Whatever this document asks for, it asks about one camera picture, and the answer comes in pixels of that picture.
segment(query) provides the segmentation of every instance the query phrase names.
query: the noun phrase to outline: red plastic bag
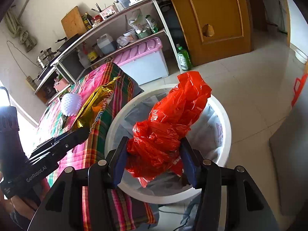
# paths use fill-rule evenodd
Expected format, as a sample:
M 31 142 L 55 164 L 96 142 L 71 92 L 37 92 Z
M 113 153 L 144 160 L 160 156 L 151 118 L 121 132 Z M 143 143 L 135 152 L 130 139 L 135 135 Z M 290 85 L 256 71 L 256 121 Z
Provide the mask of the red plastic bag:
M 211 97 L 211 88 L 197 71 L 178 75 L 179 84 L 152 108 L 149 117 L 136 122 L 128 141 L 126 169 L 143 187 L 170 170 L 182 175 L 180 140 L 186 136 Z

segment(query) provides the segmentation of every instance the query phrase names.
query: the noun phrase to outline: bottle label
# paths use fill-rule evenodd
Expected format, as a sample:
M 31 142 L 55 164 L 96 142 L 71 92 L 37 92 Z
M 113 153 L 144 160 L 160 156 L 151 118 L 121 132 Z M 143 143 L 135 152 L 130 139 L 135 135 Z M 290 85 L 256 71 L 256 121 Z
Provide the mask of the bottle label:
M 91 51 L 90 53 L 88 53 L 88 58 L 90 61 L 94 61 L 97 58 L 97 53 L 94 51 Z
M 182 69 L 183 70 L 188 70 L 187 61 L 186 61 L 184 55 L 183 54 L 178 54 L 178 57 L 179 57 Z

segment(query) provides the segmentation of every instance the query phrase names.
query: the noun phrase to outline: white textured ball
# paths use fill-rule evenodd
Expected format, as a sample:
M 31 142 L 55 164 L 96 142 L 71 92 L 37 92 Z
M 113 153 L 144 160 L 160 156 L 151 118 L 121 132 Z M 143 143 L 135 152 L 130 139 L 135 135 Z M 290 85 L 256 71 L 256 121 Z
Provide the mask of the white textured ball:
M 79 94 L 65 94 L 61 100 L 61 111 L 66 116 L 76 116 L 81 109 L 81 96 Z

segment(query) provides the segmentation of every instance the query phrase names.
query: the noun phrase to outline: stainless steel pot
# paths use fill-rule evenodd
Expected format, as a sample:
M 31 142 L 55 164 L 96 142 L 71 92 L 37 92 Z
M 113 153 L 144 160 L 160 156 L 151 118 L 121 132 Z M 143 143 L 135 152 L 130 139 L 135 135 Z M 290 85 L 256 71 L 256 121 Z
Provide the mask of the stainless steel pot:
M 40 55 L 37 58 L 37 62 L 40 64 L 42 69 L 46 67 L 46 65 L 50 62 L 50 60 L 54 59 L 54 55 L 57 52 L 53 52 L 51 48 L 42 50 Z

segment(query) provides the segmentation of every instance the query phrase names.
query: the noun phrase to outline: door panel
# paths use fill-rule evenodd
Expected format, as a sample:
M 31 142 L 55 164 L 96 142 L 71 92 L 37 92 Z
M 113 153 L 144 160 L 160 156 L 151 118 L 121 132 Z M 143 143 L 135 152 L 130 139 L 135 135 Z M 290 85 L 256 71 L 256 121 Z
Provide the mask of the door panel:
M 193 65 L 251 51 L 246 0 L 172 0 Z

